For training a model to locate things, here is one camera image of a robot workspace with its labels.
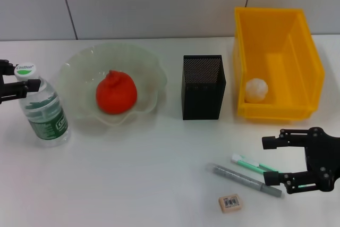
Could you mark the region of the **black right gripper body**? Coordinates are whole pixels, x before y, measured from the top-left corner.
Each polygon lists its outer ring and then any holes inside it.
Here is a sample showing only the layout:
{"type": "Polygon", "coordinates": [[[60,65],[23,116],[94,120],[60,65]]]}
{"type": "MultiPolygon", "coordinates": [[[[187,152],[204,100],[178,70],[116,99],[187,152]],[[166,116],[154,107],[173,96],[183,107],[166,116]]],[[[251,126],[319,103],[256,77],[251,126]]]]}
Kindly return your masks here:
{"type": "Polygon", "coordinates": [[[317,190],[331,192],[339,179],[339,137],[333,137],[320,127],[308,130],[305,161],[311,183],[317,190]]]}

